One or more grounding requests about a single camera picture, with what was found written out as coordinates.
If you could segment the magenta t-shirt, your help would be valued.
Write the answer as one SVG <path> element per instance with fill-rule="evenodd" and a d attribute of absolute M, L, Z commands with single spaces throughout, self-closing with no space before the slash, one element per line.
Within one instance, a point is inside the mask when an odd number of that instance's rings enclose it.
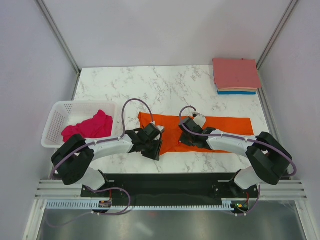
<path fill-rule="evenodd" d="M 67 126 L 61 133 L 63 142 L 67 142 L 73 135 L 80 134 L 83 138 L 104 138 L 112 134 L 113 118 L 99 110 L 93 118 L 84 120 L 76 125 Z"/>

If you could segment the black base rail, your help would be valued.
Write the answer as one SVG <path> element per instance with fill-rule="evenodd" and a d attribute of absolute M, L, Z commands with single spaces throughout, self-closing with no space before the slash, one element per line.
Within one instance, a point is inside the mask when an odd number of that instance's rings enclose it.
<path fill-rule="evenodd" d="M 127 205 L 217 205 L 223 199 L 253 200 L 257 186 L 243 190 L 232 186 L 233 173 L 112 173 L 94 193 L 82 188 L 83 198 L 107 198 Z"/>

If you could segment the white plastic basket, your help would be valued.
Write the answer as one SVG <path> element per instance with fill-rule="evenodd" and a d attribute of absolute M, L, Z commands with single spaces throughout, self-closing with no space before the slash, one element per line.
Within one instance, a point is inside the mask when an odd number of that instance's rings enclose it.
<path fill-rule="evenodd" d="M 63 142 L 62 131 L 67 126 L 74 126 L 91 119 L 99 110 L 112 117 L 111 135 L 116 135 L 120 123 L 120 106 L 113 101 L 59 101 L 55 103 L 46 121 L 41 145 L 44 148 L 60 148 Z"/>

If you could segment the aluminium frame post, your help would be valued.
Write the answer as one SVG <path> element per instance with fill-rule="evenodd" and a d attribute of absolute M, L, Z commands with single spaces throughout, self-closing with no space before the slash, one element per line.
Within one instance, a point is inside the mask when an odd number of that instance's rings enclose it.
<path fill-rule="evenodd" d="M 81 74 L 81 69 L 75 60 L 70 48 L 67 45 L 67 42 L 65 41 L 61 31 L 58 28 L 58 25 L 56 24 L 52 14 L 50 13 L 49 8 L 47 7 L 44 0 L 35 0 L 34 1 L 36 5 L 38 6 L 39 10 L 41 11 L 44 19 L 46 20 L 49 28 L 51 29 L 53 35 L 55 36 L 56 40 L 58 41 L 60 47 L 62 48 L 65 56 L 67 57 L 69 63 L 71 64 L 72 68 L 76 72 L 76 74 L 79 76 Z"/>
<path fill-rule="evenodd" d="M 266 47 L 264 48 L 257 64 L 256 68 L 259 71 L 261 67 L 263 66 L 265 60 L 267 59 L 268 55 L 270 54 L 273 46 L 275 45 L 276 41 L 280 37 L 282 31 L 284 30 L 286 24 L 290 20 L 290 17 L 292 16 L 293 12 L 295 11 L 297 5 L 299 4 L 300 0 L 291 0 L 289 2 L 289 5 L 285 9 L 279 23 L 277 24 L 275 30 L 273 31 Z"/>

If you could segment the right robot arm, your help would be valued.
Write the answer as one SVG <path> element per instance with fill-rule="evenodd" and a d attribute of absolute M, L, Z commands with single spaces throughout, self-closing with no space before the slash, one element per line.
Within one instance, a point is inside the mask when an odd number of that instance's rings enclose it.
<path fill-rule="evenodd" d="M 179 123 L 180 142 L 187 146 L 210 151 L 224 151 L 245 157 L 250 166 L 239 170 L 229 184 L 235 197 L 261 183 L 277 185 L 292 163 L 290 154 L 268 132 L 244 136 L 223 132 L 213 127 L 202 128 L 196 118 L 186 117 Z"/>

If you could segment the left aluminium frame post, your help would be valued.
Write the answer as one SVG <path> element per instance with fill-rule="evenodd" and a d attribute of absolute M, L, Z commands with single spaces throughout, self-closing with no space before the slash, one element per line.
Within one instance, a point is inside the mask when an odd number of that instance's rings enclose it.
<path fill-rule="evenodd" d="M 58 28 L 58 25 L 56 24 L 52 14 L 50 13 L 49 8 L 47 7 L 44 0 L 35 0 L 34 1 L 36 5 L 38 6 L 39 10 L 41 11 L 44 19 L 46 20 L 49 28 L 51 29 L 53 35 L 55 36 L 56 40 L 58 41 L 60 47 L 62 48 L 65 56 L 67 57 L 69 63 L 71 64 L 72 68 L 76 72 L 76 74 L 79 76 L 81 74 L 81 69 L 75 60 L 70 48 L 67 45 L 67 42 L 65 41 L 61 31 Z"/>

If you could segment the folded pink t-shirt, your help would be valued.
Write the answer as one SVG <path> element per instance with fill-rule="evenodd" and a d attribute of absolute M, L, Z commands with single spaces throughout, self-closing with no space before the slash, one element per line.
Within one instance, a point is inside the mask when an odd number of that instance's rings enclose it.
<path fill-rule="evenodd" d="M 262 87 L 254 59 L 213 58 L 212 63 L 218 89 L 256 90 Z"/>

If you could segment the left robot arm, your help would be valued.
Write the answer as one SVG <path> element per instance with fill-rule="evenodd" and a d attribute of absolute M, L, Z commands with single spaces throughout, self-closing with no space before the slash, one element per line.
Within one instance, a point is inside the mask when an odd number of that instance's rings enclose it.
<path fill-rule="evenodd" d="M 75 134 L 51 157 L 51 174 L 57 172 L 66 186 L 81 184 L 104 197 L 110 191 L 108 180 L 90 164 L 107 156 L 131 153 L 141 153 L 145 158 L 158 161 L 164 131 L 164 126 L 152 122 L 144 128 L 126 130 L 122 136 L 93 139 Z"/>

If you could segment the folded peach t-shirt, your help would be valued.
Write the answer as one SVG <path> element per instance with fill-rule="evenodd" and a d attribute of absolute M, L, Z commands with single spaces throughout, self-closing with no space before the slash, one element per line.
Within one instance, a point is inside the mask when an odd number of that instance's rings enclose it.
<path fill-rule="evenodd" d="M 217 90 L 219 92 L 256 92 L 257 88 L 221 88 L 218 87 Z"/>

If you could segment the orange t-shirt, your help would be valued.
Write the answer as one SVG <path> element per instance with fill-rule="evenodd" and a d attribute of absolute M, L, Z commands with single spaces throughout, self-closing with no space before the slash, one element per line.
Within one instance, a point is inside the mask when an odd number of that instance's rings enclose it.
<path fill-rule="evenodd" d="M 140 127 L 146 127 L 151 120 L 154 120 L 157 126 L 164 127 L 164 133 L 162 134 L 162 147 L 160 155 L 166 153 L 183 153 L 183 152 L 198 152 L 198 153 L 210 153 L 211 150 L 198 148 L 196 146 L 187 146 L 179 142 L 182 130 L 179 128 L 179 117 L 171 115 L 161 115 L 140 112 L 138 114 L 138 120 Z M 252 136 L 254 130 L 251 120 L 249 118 L 237 118 L 237 117 L 213 117 L 207 116 L 205 127 L 213 127 L 226 133 Z"/>

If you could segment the right aluminium frame post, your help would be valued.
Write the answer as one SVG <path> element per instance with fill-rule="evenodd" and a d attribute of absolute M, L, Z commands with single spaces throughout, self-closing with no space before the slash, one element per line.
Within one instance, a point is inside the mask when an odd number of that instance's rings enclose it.
<path fill-rule="evenodd" d="M 289 5 L 285 9 L 279 23 L 277 24 L 275 30 L 273 31 L 266 47 L 264 48 L 257 64 L 256 68 L 259 71 L 261 67 L 263 66 L 265 60 L 267 59 L 268 55 L 270 54 L 273 46 L 275 45 L 276 41 L 280 37 L 282 31 L 284 30 L 286 24 L 290 20 L 290 17 L 292 16 L 293 12 L 295 11 L 297 5 L 299 4 L 300 0 L 291 0 L 289 2 Z"/>

